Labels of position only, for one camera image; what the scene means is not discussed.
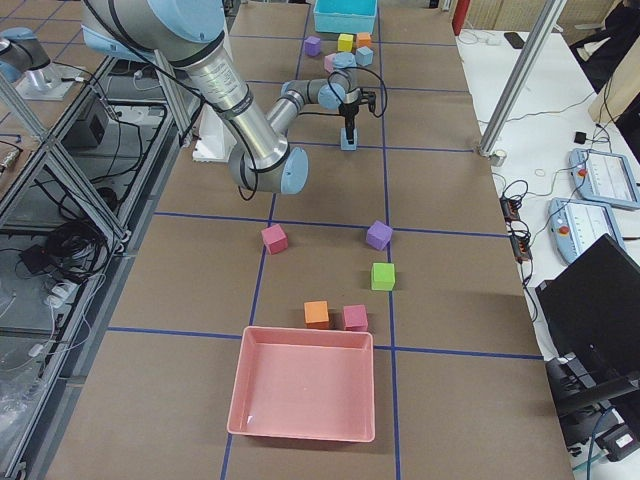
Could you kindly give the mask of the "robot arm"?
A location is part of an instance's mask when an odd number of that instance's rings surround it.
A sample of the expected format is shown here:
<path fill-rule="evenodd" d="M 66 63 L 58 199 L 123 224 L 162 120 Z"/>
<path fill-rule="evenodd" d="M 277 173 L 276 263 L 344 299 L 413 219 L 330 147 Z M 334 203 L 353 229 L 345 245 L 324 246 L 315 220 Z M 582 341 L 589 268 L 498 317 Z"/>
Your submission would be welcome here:
<path fill-rule="evenodd" d="M 269 112 L 254 100 L 224 48 L 225 16 L 219 1 L 87 1 L 86 44 L 105 55 L 151 66 L 164 56 L 182 70 L 187 89 L 210 106 L 231 131 L 236 145 L 229 169 L 239 190 L 299 193 L 309 173 L 307 153 L 292 147 L 286 132 L 307 105 L 335 110 L 345 120 L 344 143 L 356 146 L 355 118 L 361 106 L 376 107 L 364 89 L 353 55 L 340 55 L 325 79 L 292 80 Z"/>
<path fill-rule="evenodd" d="M 27 27 L 1 32 L 1 74 L 15 83 L 27 71 L 39 71 L 51 63 L 35 33 Z"/>

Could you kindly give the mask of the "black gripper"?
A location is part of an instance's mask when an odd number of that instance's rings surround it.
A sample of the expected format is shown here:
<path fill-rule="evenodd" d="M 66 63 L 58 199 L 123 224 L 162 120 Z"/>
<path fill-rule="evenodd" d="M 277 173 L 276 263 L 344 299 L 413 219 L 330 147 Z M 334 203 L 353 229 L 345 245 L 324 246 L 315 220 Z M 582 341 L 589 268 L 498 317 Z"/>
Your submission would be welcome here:
<path fill-rule="evenodd" d="M 372 115 L 375 114 L 376 92 L 374 90 L 362 88 L 353 90 L 347 94 L 344 101 L 338 107 L 339 114 L 344 117 L 344 126 L 342 127 L 342 145 L 357 145 L 357 128 L 355 119 L 359 114 L 361 107 L 366 107 Z"/>

